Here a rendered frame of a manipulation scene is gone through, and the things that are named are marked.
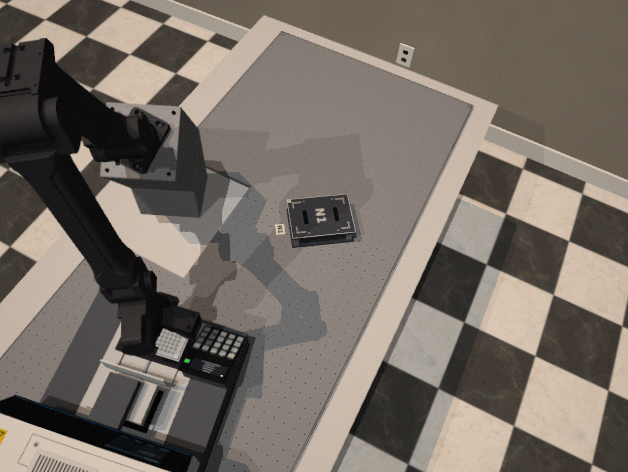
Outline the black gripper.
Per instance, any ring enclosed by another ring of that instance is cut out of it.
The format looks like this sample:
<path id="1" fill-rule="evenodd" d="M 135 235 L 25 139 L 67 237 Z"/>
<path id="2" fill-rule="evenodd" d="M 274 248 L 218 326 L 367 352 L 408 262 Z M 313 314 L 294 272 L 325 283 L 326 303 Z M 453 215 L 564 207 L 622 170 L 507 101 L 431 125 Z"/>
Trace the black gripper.
<path id="1" fill-rule="evenodd" d="M 170 294 L 166 294 L 166 293 L 163 293 L 163 292 L 157 292 L 157 294 L 160 294 L 160 295 L 163 295 L 163 296 L 167 296 L 168 299 L 169 299 L 170 304 L 178 306 L 178 303 L 179 303 L 179 298 L 178 297 L 170 295 Z M 158 312 L 158 309 L 159 309 L 159 302 L 158 302 L 158 308 L 157 308 L 156 312 L 152 315 L 152 317 L 154 317 L 156 315 L 156 313 Z M 156 343 L 157 339 L 158 339 L 158 337 L 155 336 L 155 343 Z M 156 344 L 155 344 L 155 351 L 152 354 L 149 354 L 149 356 L 155 356 L 156 353 L 157 353 L 157 350 L 158 350 L 158 347 L 156 347 Z"/>

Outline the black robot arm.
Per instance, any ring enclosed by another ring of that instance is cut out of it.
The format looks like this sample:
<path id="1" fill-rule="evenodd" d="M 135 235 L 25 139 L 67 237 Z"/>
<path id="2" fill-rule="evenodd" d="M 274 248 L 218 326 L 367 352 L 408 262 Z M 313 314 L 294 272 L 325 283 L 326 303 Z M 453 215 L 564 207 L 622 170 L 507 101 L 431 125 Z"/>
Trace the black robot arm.
<path id="1" fill-rule="evenodd" d="M 55 63 L 47 38 L 0 45 L 0 164 L 32 186 L 90 265 L 99 291 L 118 304 L 122 353 L 153 353 L 164 326 L 193 339 L 200 313 L 157 294 L 157 276 L 119 238 L 70 155 L 84 135 L 96 162 L 145 174 L 170 126 L 138 107 L 132 118 L 111 110 L 57 64 L 56 76 Z"/>

